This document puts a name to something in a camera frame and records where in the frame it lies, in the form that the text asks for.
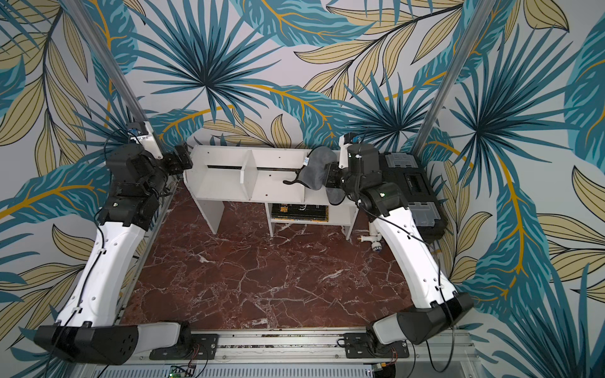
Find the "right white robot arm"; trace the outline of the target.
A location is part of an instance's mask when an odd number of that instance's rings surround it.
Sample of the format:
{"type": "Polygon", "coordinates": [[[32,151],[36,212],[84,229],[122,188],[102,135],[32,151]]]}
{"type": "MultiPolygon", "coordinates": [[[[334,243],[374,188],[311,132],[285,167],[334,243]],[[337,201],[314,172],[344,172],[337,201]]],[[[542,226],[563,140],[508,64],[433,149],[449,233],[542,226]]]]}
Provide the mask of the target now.
{"type": "Polygon", "coordinates": [[[388,244],[411,293],[413,305],[370,324],[376,345],[406,340],[414,345],[454,327],[474,306],[442,273],[414,222],[411,204],[400,186],[387,182],[379,152],[368,143],[342,148],[348,164],[341,165],[335,151],[321,164],[323,184],[336,189],[353,203],[388,244]]]}

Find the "dark grey green cloth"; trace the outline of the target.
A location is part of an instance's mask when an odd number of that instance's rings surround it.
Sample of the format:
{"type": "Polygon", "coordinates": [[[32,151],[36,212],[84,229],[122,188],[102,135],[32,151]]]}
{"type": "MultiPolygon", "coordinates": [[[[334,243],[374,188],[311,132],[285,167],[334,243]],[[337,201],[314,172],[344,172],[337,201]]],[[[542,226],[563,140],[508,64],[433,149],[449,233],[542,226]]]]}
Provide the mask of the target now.
{"type": "Polygon", "coordinates": [[[306,164],[297,172],[296,179],[284,180],[283,184],[302,184],[302,186],[313,191],[319,191],[324,187],[329,203],[333,206],[339,206],[346,196],[344,190],[326,186],[326,180],[329,176],[328,166],[332,163],[338,165],[337,154],[326,146],[320,146],[307,154],[305,162],[306,164]]]}

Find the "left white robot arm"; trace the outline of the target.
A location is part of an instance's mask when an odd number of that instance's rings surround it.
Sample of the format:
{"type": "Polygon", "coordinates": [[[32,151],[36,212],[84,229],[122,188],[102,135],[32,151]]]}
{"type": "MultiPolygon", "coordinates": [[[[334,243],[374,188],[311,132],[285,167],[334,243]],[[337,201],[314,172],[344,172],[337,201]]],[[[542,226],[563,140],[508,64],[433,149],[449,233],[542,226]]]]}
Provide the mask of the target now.
{"type": "Polygon", "coordinates": [[[52,325],[39,327],[34,343],[67,362],[122,365],[134,354],[153,351],[182,354],[192,334],[179,322],[143,325],[115,323],[118,297],[129,264],[160,207],[171,176],[192,168],[184,145],[162,157],[143,146],[120,146],[107,159],[110,193],[99,211],[91,256],[72,298],[52,325]]]}

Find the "white wooden bookshelf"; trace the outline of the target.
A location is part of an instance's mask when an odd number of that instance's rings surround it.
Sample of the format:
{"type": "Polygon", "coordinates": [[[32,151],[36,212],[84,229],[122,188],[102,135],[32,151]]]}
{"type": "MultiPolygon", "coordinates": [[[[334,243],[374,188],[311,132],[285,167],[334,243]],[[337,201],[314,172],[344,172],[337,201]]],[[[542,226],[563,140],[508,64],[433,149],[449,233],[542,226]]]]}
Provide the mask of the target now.
{"type": "Polygon", "coordinates": [[[184,184],[214,235],[219,231],[225,203],[261,203],[265,206],[269,234],[277,224],[340,226],[347,240],[358,215],[353,202],[329,203],[326,189],[286,185],[296,178],[310,151],[241,146],[195,146],[193,167],[184,172],[184,184]],[[327,206],[327,220],[278,219],[273,205],[327,206]]]}

